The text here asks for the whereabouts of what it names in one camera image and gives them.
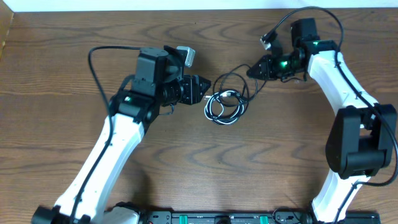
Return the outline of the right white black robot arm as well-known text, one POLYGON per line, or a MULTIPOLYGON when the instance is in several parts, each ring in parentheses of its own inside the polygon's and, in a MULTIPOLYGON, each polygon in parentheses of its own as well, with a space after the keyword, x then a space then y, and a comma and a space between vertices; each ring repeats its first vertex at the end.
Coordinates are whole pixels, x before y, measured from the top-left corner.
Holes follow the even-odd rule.
POLYGON ((372 223, 371 215, 348 215, 359 189, 397 157, 397 111, 380 104, 355 79, 339 45, 323 40, 315 20, 299 19, 290 26, 293 51, 285 54, 270 30, 260 42, 267 55, 247 72, 256 80, 287 81, 297 73, 311 77, 329 101, 335 120, 325 145, 326 180, 304 213, 302 223, 372 223))

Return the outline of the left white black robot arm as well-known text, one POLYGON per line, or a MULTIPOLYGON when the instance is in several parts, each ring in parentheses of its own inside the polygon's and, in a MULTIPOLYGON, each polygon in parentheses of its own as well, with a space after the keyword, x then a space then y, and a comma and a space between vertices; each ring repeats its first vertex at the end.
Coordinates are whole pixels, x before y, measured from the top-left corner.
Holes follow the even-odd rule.
POLYGON ((186 75, 195 51, 186 46, 137 48, 136 72, 117 93, 103 97, 107 117, 81 170, 53 208, 38 207, 32 223, 144 223, 140 210, 119 204, 106 211, 111 191, 133 150, 144 138, 160 107, 201 102, 211 82, 186 75))

